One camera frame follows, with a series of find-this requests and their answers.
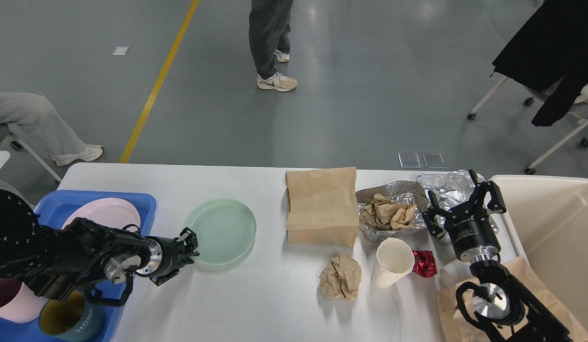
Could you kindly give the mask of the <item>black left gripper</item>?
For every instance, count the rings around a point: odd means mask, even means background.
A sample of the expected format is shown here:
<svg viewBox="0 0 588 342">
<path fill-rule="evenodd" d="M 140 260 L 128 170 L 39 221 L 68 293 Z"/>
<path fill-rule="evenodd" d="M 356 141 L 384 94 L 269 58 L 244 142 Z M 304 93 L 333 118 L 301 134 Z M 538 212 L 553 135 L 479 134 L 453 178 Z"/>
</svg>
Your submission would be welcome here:
<svg viewBox="0 0 588 342">
<path fill-rule="evenodd" d="M 183 264 L 193 264 L 194 257 L 200 255 L 197 235 L 189 227 L 183 228 L 178 238 L 148 236 L 146 239 L 150 241 L 148 261 L 135 274 L 149 277 L 155 286 L 174 278 Z"/>
</svg>

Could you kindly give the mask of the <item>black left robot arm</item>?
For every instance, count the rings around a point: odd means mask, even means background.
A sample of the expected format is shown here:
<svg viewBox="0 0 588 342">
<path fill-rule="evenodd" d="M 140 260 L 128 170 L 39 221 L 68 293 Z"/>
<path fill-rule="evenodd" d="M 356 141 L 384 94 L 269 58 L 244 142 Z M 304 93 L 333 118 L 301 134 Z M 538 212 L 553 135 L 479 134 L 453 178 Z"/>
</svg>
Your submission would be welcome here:
<svg viewBox="0 0 588 342">
<path fill-rule="evenodd" d="M 112 228 L 76 217 L 55 229 L 38 219 L 24 199 L 0 189 L 0 277 L 17 278 L 50 300 L 81 290 L 92 304 L 122 307 L 135 275 L 160 286 L 199 255 L 188 227 L 165 238 L 143 236 L 133 224 Z"/>
</svg>

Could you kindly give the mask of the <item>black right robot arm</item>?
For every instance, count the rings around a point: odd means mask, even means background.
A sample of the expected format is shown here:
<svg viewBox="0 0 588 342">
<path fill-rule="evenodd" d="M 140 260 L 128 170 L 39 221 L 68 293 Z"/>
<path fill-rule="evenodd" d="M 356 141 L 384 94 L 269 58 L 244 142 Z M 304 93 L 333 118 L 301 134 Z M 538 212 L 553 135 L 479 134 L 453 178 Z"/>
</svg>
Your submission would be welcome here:
<svg viewBox="0 0 588 342">
<path fill-rule="evenodd" d="M 429 234 L 448 235 L 455 257 L 468 262 L 479 281 L 464 282 L 455 291 L 462 316 L 492 342 L 569 342 L 569 329 L 500 262 L 501 246 L 489 223 L 491 214 L 507 211 L 499 186 L 468 173 L 474 188 L 467 201 L 443 209 L 429 191 L 430 204 L 422 213 Z M 504 326 L 511 328 L 509 338 L 500 333 Z"/>
</svg>

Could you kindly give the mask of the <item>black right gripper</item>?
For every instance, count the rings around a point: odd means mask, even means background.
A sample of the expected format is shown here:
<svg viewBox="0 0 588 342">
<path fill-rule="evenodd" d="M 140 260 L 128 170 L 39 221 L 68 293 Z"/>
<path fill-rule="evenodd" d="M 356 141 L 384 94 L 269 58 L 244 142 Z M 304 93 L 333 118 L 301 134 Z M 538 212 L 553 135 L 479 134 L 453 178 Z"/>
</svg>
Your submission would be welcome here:
<svg viewBox="0 0 588 342">
<path fill-rule="evenodd" d="M 502 214 L 507 209 L 498 184 L 494 181 L 479 182 L 478 174 L 473 169 L 468 173 L 474 183 L 474 189 L 468 198 L 470 204 L 452 208 L 453 217 L 445 219 L 443 228 L 436 217 L 447 217 L 446 210 L 440 207 L 437 196 L 429 190 L 429 204 L 427 210 L 422 212 L 422 218 L 433 238 L 442 239 L 446 231 L 448 232 L 457 259 L 488 260 L 501 251 L 500 243 L 489 223 L 489 215 Z"/>
</svg>

